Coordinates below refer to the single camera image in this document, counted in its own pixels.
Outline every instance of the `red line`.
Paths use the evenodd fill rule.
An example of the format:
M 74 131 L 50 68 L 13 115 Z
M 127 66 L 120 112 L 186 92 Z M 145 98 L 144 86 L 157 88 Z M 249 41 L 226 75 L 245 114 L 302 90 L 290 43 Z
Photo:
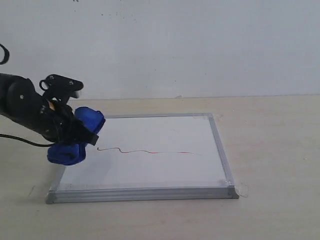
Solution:
M 145 152 L 148 154 L 195 154 L 195 155 L 199 155 L 198 153 L 194 153 L 194 152 L 188 152 L 188 151 L 147 151 L 147 150 L 134 150 L 134 151 L 122 151 L 120 149 L 120 147 L 111 147 L 111 148 L 105 148 L 105 149 L 100 149 L 99 147 L 97 147 L 98 151 L 106 151 L 106 150 L 112 150 L 112 149 L 118 149 L 120 153 L 122 154 L 129 154 L 129 153 L 135 153 L 135 152 Z

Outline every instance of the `beige table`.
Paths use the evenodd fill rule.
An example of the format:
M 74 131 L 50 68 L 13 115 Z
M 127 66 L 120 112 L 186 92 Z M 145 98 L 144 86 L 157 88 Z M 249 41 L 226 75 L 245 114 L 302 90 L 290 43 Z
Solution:
M 72 106 L 110 115 L 214 113 L 247 197 L 46 205 L 57 169 L 46 149 L 0 139 L 0 239 L 320 239 L 320 96 L 80 100 Z M 1 133 L 45 142 L 0 121 Z

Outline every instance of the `red marker line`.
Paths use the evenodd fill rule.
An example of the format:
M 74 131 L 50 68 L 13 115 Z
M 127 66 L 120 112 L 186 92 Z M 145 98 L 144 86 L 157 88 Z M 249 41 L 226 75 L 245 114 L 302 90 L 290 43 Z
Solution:
M 111 147 L 111 148 L 105 148 L 105 149 L 100 149 L 99 147 L 97 147 L 98 151 L 106 151 L 106 150 L 112 150 L 112 149 L 118 149 L 119 152 L 122 154 L 129 154 L 129 153 L 135 153 L 135 152 L 145 152 L 148 154 L 195 154 L 195 155 L 201 156 L 198 153 L 188 152 L 188 151 L 147 151 L 147 150 L 122 151 L 120 149 L 120 147 Z

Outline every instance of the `blue rubber gripper pad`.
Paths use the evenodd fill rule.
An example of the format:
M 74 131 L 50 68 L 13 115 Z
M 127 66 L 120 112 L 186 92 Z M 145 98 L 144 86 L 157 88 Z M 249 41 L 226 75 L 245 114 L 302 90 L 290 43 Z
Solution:
M 105 124 L 105 117 L 100 111 L 82 106 L 74 111 L 74 116 L 83 122 L 83 125 L 91 132 L 97 134 Z M 65 166 L 75 165 L 86 158 L 87 143 L 66 145 L 57 143 L 47 152 L 48 161 L 53 164 Z

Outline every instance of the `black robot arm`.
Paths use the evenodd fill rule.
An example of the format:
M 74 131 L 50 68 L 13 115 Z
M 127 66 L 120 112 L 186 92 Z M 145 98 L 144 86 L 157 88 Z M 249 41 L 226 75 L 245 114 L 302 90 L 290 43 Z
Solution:
M 49 75 L 41 80 L 41 96 L 30 79 L 0 73 L 0 115 L 41 134 L 53 143 L 95 145 L 98 136 L 75 118 L 67 105 L 84 85 L 71 78 Z

